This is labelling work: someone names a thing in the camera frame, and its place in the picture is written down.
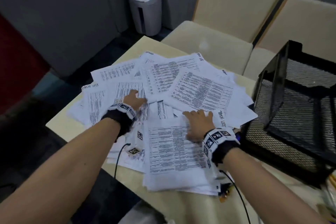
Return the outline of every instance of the tabletop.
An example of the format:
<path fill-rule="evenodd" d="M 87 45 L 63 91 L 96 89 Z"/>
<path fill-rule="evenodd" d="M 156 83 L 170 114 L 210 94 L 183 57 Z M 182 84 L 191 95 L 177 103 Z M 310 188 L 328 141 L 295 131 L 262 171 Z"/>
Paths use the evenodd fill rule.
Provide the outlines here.
<path fill-rule="evenodd" d="M 125 52 L 124 55 L 122 55 L 114 64 L 137 58 L 145 51 L 151 51 L 166 58 L 187 55 L 185 52 L 144 36 L 127 52 Z M 246 93 L 248 95 L 252 95 L 256 83 L 255 81 L 245 78 L 242 75 L 236 75 L 235 81 L 238 85 L 246 88 Z M 81 98 L 82 95 L 78 95 L 46 124 L 48 128 L 67 142 L 71 141 L 74 137 L 85 130 L 81 123 L 67 116 L 67 110 L 69 107 Z M 299 195 L 311 207 L 314 208 L 316 203 L 322 202 L 320 194 L 317 190 L 303 185 L 294 178 L 291 178 L 264 163 L 263 166 L 285 185 L 287 185 L 292 191 Z M 114 175 L 114 164 L 107 164 L 105 162 L 102 168 L 110 175 Z M 140 172 L 126 167 L 118 167 L 116 179 L 119 182 L 124 184 L 127 188 L 153 206 L 156 210 L 161 212 L 168 219 L 175 220 L 177 224 L 247 223 L 243 203 L 235 190 L 232 191 L 224 203 L 220 203 L 218 197 L 189 192 L 174 190 L 150 192 L 142 186 L 142 178 L 143 174 Z M 257 214 L 246 200 L 245 205 L 247 207 L 251 223 L 258 223 Z"/>

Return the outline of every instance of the trash can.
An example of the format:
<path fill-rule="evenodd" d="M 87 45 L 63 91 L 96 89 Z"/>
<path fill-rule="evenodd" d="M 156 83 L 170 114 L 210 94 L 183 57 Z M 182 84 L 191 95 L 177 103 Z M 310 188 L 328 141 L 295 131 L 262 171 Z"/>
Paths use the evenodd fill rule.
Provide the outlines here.
<path fill-rule="evenodd" d="M 161 0 L 129 0 L 138 33 L 156 35 L 161 29 Z"/>

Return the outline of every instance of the metal mesh basket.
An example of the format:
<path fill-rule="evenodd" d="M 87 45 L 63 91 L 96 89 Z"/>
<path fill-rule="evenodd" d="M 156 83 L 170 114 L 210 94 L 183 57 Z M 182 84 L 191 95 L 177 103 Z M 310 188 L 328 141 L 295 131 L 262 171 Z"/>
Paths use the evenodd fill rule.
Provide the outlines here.
<path fill-rule="evenodd" d="M 260 74 L 245 151 L 318 187 L 336 167 L 336 64 L 289 41 Z"/>

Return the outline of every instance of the wire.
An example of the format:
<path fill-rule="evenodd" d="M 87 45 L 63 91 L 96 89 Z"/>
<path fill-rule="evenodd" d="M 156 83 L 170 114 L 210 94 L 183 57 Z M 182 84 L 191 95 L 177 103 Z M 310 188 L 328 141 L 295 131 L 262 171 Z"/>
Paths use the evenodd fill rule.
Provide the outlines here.
<path fill-rule="evenodd" d="M 121 147 L 121 150 L 119 151 L 119 155 L 118 155 L 118 158 L 117 158 L 117 162 L 116 162 L 116 164 L 115 164 L 114 179 L 116 178 L 117 167 L 118 167 L 118 162 L 119 162 L 119 157 L 120 157 L 121 151 L 124 149 L 124 147 L 125 147 L 126 145 L 130 146 L 131 144 L 130 144 L 130 143 L 124 144 L 124 146 Z"/>
<path fill-rule="evenodd" d="M 248 219 L 248 221 L 249 221 L 249 224 L 251 224 L 249 213 L 247 212 L 247 209 L 246 209 L 246 206 L 245 206 L 243 197 L 242 197 L 242 195 L 240 194 L 239 189 L 237 188 L 236 184 L 233 182 L 233 180 L 230 178 L 230 176 L 229 176 L 226 172 L 224 172 L 223 170 L 220 170 L 220 172 L 223 173 L 223 174 L 225 174 L 225 175 L 229 178 L 229 180 L 232 182 L 232 184 L 234 185 L 234 187 L 236 188 L 236 190 L 237 190 L 237 192 L 238 192 L 238 194 L 239 194 L 239 196 L 240 196 L 240 199 L 241 199 L 241 201 L 243 202 L 243 206 L 244 206 L 244 208 L 245 208 L 245 212 L 246 212 L 246 216 L 247 216 L 247 219 Z"/>

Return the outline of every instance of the floor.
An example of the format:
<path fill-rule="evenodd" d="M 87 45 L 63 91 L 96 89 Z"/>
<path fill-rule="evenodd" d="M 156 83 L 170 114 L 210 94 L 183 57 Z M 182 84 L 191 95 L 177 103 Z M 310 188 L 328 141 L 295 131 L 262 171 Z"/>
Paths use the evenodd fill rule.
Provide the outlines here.
<path fill-rule="evenodd" d="M 162 28 L 153 39 L 161 41 L 170 32 Z M 68 78 L 47 73 L 32 90 L 24 107 L 0 125 L 0 202 L 65 145 L 65 141 L 45 124 L 80 93 L 81 86 L 92 82 L 90 71 L 111 65 L 141 37 L 134 29 L 128 29 Z M 133 192 L 101 170 L 90 195 L 74 214 L 72 222 L 118 223 L 139 200 Z"/>

